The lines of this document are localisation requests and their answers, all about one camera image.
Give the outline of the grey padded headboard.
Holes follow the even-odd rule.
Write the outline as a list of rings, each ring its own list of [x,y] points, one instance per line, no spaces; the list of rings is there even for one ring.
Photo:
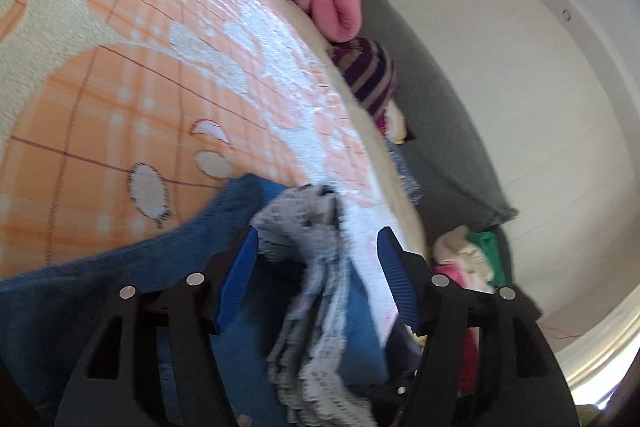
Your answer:
[[[420,183],[418,205],[427,238],[459,225],[506,240],[502,226],[518,217],[506,200],[483,141],[434,57],[388,0],[361,0],[360,35],[397,64],[394,100],[414,139],[402,147]]]

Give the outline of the orange cream patterned bed blanket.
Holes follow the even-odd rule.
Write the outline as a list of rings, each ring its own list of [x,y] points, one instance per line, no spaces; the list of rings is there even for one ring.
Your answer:
[[[326,182],[386,338],[376,236],[424,233],[328,49],[285,0],[1,0],[2,275],[168,232],[243,173]]]

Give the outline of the purple striped pillow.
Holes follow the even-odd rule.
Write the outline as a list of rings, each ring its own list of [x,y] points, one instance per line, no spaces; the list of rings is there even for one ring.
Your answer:
[[[352,95],[385,134],[386,109],[398,83],[396,62],[382,44],[362,37],[332,46],[330,57]]]

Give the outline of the pile of colourful clothes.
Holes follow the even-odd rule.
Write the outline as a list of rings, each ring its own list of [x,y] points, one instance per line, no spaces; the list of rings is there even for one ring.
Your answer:
[[[535,320],[541,311],[521,288],[508,282],[506,262],[496,232],[472,232],[460,225],[436,239],[432,248],[434,270],[444,274],[464,289],[492,294],[496,289],[510,286],[517,293]],[[473,327],[464,334],[460,397],[472,395],[480,364],[480,329]]]

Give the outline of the blue denim pants lace trim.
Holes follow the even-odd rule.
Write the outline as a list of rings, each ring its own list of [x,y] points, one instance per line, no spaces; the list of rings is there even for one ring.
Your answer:
[[[201,272],[247,227],[258,256],[239,311],[212,348],[232,411],[254,426],[386,426],[393,408],[359,394],[416,359],[401,326],[378,339],[349,256],[341,197],[247,174],[174,231],[1,284],[1,358],[47,421],[108,297],[160,291]]]

